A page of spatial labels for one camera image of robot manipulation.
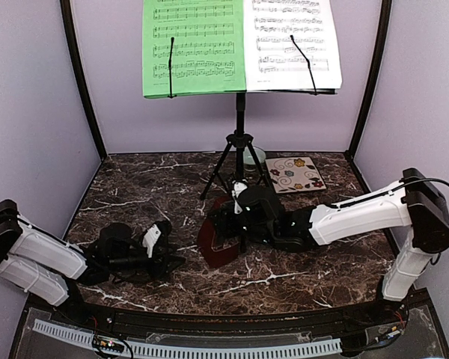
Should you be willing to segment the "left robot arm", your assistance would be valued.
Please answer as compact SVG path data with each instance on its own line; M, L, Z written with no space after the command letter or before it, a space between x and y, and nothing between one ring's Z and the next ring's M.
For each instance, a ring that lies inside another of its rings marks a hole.
M145 284L161 280L184 264L168 241L169 221L143 233L115 222L81 248L30 223L10 199L0 202L0 278L41 297L75 326L91 319L90 308L74 298L73 286L94 286L116 278Z

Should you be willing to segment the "black music stand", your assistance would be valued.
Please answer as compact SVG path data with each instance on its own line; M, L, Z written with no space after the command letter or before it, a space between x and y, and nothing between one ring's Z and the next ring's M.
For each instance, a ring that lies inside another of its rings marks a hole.
M313 91L311 91L311 94L314 96L318 95L317 87L314 80L314 75L311 68L311 61L306 56L306 54L300 49L298 44L295 41L295 38L293 35L290 35L290 39L296 50L300 53L299 59L304 59L307 64L307 70L309 72L309 75L311 77L311 83L313 85ZM170 52L168 57L168 86L169 86L169 94L168 98L173 99L174 97L177 97L177 95L174 95L173 93L173 85L172 85L172 56L173 56L173 48L174 48L174 41L175 38L171 37L170 39ZM221 178L221 175L219 174L219 170L221 169L225 159L227 158L230 149L234 147L236 149L236 170L235 170L235 178L237 180L244 180L244 152L247 148L248 151L251 154L251 157L253 158L254 164L256 165L256 168L258 169L258 173L260 175L257 184L260 183L261 180L264 181L266 186L271 186L269 184L268 179L266 178L266 175L263 172L263 168L259 162L259 159L257 157L257 154L255 152L255 149L253 148L252 141L253 137L247 133L245 133L245 104L246 104L246 91L242 90L236 93L236 128L233 131L233 133L229 134L226 137L227 145L224 148L224 151L218 160L218 163L215 165L214 170L212 172L212 175L210 179L207 182L207 185L205 186L205 189L200 195L201 200L205 200L208 191L210 190L211 185L214 183L214 179L218 177L221 184L224 186L225 191L227 194L231 195L231 187L230 185L227 185L227 183Z

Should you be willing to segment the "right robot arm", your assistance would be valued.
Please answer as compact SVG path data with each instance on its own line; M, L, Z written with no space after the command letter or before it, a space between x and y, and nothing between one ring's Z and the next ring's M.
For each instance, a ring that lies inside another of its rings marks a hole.
M390 185L338 203L287 211L274 191L246 182L233 184L231 198L207 216L219 240L237 236L290 253L362 233L405 227L405 243L385 274L381 296L367 308L367 318L381 325L396 311L431 259L449 248L449 211L440 181L415 168Z

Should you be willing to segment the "green sheet music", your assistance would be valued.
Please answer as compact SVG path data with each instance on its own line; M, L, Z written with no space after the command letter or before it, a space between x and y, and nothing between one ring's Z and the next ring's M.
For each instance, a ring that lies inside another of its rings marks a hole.
M244 60L242 1L144 1L145 98L242 92Z

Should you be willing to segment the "white sheet music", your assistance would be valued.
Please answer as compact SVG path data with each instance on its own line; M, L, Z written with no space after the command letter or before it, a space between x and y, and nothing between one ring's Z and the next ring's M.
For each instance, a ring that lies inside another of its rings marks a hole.
M243 32L247 91L341 88L330 1L244 1Z

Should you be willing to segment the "brown wooden metronome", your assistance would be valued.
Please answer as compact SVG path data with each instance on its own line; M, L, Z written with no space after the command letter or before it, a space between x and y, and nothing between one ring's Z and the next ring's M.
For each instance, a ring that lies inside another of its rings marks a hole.
M239 238L230 239L219 238L218 230L212 219L212 215L224 209L230 204L233 207L233 201L228 196L217 198L207 217L205 218L198 232L197 245L207 265L216 269L231 263L239 256Z

